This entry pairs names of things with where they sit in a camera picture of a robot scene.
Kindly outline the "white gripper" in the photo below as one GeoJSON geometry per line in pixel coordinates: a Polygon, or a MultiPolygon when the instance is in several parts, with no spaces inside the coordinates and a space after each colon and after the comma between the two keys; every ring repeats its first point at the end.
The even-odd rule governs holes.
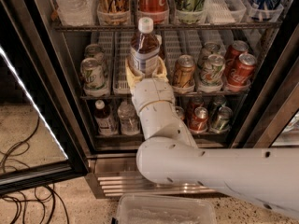
{"type": "Polygon", "coordinates": [[[153,78],[143,79],[143,76],[136,76],[129,65],[129,58],[125,59],[125,72],[137,113],[157,102],[175,103],[174,91],[167,82],[167,69],[161,57],[158,58],[158,64],[152,73],[153,78]]]}

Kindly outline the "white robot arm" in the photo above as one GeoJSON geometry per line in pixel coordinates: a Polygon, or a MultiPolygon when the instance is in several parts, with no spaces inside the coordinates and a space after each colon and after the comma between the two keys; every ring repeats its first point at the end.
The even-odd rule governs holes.
{"type": "Polygon", "coordinates": [[[125,66],[145,141],[139,172],[156,184],[199,184],[287,217],[299,218],[299,150],[206,149],[197,146],[178,116],[163,60],[151,77],[125,66]]]}

